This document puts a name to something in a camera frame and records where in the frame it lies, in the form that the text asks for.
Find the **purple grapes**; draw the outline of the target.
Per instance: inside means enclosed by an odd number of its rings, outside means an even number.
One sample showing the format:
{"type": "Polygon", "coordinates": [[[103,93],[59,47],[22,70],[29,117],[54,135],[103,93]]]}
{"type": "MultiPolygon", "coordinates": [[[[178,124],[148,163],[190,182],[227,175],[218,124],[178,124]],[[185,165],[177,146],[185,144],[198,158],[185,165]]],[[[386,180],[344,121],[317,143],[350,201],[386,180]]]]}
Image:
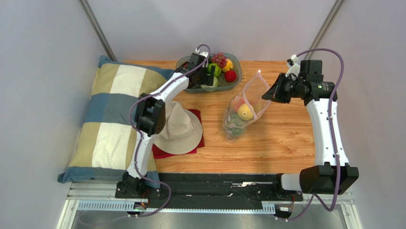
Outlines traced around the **purple grapes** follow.
{"type": "Polygon", "coordinates": [[[211,57],[211,62],[217,64],[220,68],[227,65],[227,57],[223,52],[218,52],[211,57]]]}

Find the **green apple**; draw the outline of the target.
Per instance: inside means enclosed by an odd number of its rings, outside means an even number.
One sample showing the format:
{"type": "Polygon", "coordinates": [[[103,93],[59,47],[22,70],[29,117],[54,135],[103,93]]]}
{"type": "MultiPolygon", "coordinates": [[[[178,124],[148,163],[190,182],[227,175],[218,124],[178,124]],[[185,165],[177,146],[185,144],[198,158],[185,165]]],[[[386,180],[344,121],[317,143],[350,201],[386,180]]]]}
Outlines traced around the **green apple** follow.
{"type": "Polygon", "coordinates": [[[209,75],[218,77],[222,72],[221,67],[217,63],[210,63],[207,67],[207,73],[209,75]]]}

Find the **right aluminium frame post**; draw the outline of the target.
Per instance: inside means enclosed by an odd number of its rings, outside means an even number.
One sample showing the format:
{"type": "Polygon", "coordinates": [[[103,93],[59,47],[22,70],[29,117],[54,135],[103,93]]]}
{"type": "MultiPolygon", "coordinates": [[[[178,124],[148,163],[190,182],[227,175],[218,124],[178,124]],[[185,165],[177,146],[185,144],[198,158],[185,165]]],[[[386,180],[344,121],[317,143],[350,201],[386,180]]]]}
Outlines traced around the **right aluminium frame post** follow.
{"type": "Polygon", "coordinates": [[[322,26],[320,27],[316,37],[314,38],[309,49],[316,49],[321,47],[321,43],[324,37],[327,35],[330,27],[333,25],[336,17],[339,15],[342,7],[344,6],[346,0],[335,0],[328,15],[326,16],[322,26]]]}

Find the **clear zip top bag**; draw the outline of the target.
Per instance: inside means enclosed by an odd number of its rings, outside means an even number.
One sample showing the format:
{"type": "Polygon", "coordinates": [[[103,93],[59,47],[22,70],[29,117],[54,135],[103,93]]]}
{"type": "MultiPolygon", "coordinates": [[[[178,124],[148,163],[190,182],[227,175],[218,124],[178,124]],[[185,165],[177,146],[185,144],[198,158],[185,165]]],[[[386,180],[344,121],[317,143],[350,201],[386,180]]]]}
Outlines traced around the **clear zip top bag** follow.
{"type": "Polygon", "coordinates": [[[262,77],[261,70],[258,70],[231,99],[222,121],[223,134],[227,140],[237,140],[246,132],[248,126],[262,117],[271,103],[262,98],[269,89],[270,86],[262,77]]]}

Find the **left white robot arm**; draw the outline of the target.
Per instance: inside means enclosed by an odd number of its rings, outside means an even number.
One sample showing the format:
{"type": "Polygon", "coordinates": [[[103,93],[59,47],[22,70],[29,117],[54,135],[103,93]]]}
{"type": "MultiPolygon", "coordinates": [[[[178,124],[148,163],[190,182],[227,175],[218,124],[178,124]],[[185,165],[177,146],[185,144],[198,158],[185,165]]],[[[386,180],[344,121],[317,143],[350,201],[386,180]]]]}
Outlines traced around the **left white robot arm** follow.
{"type": "Polygon", "coordinates": [[[130,124],[137,131],[136,147],[117,191],[137,196],[144,192],[153,142],[165,126],[166,104],[192,84],[213,83],[214,76],[207,73],[209,59],[209,52],[195,50],[163,86],[150,94],[142,93],[130,108],[130,124]]]}

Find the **beige bucket hat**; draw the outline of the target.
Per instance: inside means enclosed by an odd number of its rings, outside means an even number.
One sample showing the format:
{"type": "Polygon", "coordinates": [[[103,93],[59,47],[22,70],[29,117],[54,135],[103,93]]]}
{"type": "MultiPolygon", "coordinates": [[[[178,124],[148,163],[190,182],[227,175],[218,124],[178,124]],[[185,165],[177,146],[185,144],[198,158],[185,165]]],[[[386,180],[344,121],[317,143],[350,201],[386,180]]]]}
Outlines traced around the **beige bucket hat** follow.
{"type": "Polygon", "coordinates": [[[165,109],[165,126],[156,137],[158,139],[158,146],[163,146],[167,143],[175,145],[176,143],[181,143],[182,140],[190,140],[193,134],[197,134],[197,143],[200,142],[203,127],[195,114],[184,109],[177,101],[169,102],[165,109]]]}

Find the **red cloth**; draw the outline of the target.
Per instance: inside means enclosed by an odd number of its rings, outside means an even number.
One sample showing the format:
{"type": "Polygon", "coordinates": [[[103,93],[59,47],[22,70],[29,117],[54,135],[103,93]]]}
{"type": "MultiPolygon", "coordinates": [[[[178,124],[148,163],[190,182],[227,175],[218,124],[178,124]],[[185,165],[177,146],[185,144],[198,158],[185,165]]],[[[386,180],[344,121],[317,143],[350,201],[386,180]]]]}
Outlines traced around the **red cloth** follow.
{"type": "Polygon", "coordinates": [[[157,143],[158,139],[156,138],[152,146],[152,152],[155,159],[160,159],[175,155],[195,154],[198,148],[204,147],[204,138],[203,134],[201,134],[200,142],[197,143],[197,134],[193,134],[190,140],[182,140],[181,143],[176,143],[175,145],[167,143],[166,145],[158,146],[157,143]]]}

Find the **left aluminium frame post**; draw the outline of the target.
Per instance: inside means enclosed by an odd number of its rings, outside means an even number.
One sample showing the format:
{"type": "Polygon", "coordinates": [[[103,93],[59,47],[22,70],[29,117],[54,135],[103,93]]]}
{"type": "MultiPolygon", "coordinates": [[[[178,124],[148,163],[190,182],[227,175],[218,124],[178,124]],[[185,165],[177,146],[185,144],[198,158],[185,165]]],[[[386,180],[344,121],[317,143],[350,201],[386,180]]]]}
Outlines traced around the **left aluminium frame post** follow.
{"type": "Polygon", "coordinates": [[[78,0],[78,3],[80,4],[82,11],[84,12],[85,16],[87,17],[88,22],[90,23],[91,27],[93,28],[102,48],[104,49],[106,55],[111,58],[113,61],[116,61],[117,58],[107,40],[107,37],[105,36],[98,20],[93,12],[93,9],[89,3],[88,0],[78,0]]]}

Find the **orange peach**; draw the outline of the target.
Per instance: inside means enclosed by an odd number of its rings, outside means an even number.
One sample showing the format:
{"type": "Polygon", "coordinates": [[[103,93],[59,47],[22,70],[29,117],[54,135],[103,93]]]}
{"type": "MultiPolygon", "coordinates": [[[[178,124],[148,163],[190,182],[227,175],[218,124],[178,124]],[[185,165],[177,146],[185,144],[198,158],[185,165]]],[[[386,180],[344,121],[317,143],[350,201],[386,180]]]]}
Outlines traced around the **orange peach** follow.
{"type": "Polygon", "coordinates": [[[245,104],[245,100],[242,97],[235,99],[234,104],[233,104],[233,110],[238,111],[239,107],[243,104],[245,104]]]}

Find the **aluminium frame post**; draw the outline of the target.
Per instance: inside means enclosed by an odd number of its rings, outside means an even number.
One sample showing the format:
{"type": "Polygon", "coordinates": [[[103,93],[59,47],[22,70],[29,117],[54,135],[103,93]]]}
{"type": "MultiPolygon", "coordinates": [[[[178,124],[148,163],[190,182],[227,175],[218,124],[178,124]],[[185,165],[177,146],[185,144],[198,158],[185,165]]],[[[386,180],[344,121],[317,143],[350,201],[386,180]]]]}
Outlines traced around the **aluminium frame post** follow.
{"type": "Polygon", "coordinates": [[[82,11],[84,12],[85,16],[87,17],[88,22],[90,23],[91,27],[93,28],[102,48],[104,49],[106,55],[111,58],[113,61],[116,61],[117,58],[107,40],[107,37],[105,36],[98,20],[93,12],[93,9],[89,3],[88,0],[78,0],[78,3],[80,4],[82,11]]]}
{"type": "Polygon", "coordinates": [[[320,27],[316,37],[314,38],[309,49],[316,49],[321,47],[321,43],[324,37],[327,35],[330,27],[333,25],[336,17],[339,15],[342,7],[344,6],[346,0],[335,0],[328,15],[326,16],[322,26],[320,27]]]}

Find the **yellow pear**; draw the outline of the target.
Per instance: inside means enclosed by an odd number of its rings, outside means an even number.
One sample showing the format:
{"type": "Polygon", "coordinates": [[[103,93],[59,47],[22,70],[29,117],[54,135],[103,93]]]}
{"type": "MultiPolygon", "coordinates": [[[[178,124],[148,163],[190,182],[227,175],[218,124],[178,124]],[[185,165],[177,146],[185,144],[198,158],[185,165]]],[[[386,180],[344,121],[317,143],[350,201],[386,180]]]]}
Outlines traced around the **yellow pear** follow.
{"type": "Polygon", "coordinates": [[[238,116],[245,121],[252,120],[254,118],[254,114],[251,111],[251,108],[247,104],[243,104],[239,107],[237,111],[238,116]]]}

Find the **checked blue beige pillow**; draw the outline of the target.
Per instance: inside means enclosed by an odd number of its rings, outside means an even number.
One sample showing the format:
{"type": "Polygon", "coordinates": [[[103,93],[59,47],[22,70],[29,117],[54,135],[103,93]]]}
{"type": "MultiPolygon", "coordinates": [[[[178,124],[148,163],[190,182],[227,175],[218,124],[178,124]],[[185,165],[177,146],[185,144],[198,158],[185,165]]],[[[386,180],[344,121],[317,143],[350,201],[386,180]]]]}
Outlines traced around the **checked blue beige pillow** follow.
{"type": "Polygon", "coordinates": [[[133,161],[137,132],[130,125],[131,106],[140,94],[159,89],[173,69],[114,62],[102,55],[77,146],[59,183],[121,181],[133,161]]]}

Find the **grey plastic basket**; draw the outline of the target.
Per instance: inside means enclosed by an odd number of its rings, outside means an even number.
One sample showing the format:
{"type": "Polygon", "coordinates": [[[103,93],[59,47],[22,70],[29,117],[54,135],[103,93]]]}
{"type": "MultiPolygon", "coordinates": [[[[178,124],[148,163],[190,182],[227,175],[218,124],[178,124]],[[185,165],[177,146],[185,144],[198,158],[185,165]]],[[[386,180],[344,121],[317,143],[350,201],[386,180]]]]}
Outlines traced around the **grey plastic basket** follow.
{"type": "MultiPolygon", "coordinates": [[[[213,55],[214,54],[210,55],[208,65],[210,63],[212,63],[211,57],[213,55]]],[[[213,87],[209,87],[209,86],[205,86],[205,85],[192,87],[192,85],[191,85],[189,88],[186,89],[186,92],[188,92],[188,93],[211,93],[211,92],[227,91],[227,90],[231,90],[234,87],[236,87],[242,80],[242,71],[241,71],[240,63],[239,63],[238,59],[232,54],[225,53],[225,56],[227,57],[227,59],[230,59],[233,62],[233,70],[237,74],[237,78],[234,82],[228,83],[224,78],[225,73],[222,71],[221,74],[218,77],[216,77],[216,79],[214,80],[213,87]]]]}

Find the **red tomato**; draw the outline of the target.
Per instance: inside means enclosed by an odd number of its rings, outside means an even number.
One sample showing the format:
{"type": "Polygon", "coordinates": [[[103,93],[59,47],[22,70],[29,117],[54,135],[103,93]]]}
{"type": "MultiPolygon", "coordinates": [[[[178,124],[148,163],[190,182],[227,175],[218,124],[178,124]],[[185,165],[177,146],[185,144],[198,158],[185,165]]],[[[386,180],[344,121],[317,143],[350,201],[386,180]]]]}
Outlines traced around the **red tomato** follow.
{"type": "Polygon", "coordinates": [[[224,78],[228,83],[232,83],[236,80],[237,74],[234,70],[228,70],[225,72],[224,78]]]}

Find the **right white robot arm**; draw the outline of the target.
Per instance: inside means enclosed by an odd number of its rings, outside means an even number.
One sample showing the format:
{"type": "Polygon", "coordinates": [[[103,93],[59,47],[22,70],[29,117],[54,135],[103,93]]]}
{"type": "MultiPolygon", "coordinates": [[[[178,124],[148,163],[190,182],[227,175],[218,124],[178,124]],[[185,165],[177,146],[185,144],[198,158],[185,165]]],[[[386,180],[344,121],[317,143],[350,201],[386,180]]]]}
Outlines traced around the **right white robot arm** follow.
{"type": "Polygon", "coordinates": [[[285,192],[341,195],[357,181],[359,171],[350,166],[341,142],[335,84],[324,81],[321,60],[287,62],[288,72],[279,74],[262,99],[281,104],[303,100],[312,122],[315,165],[296,174],[278,174],[276,184],[285,192]]]}

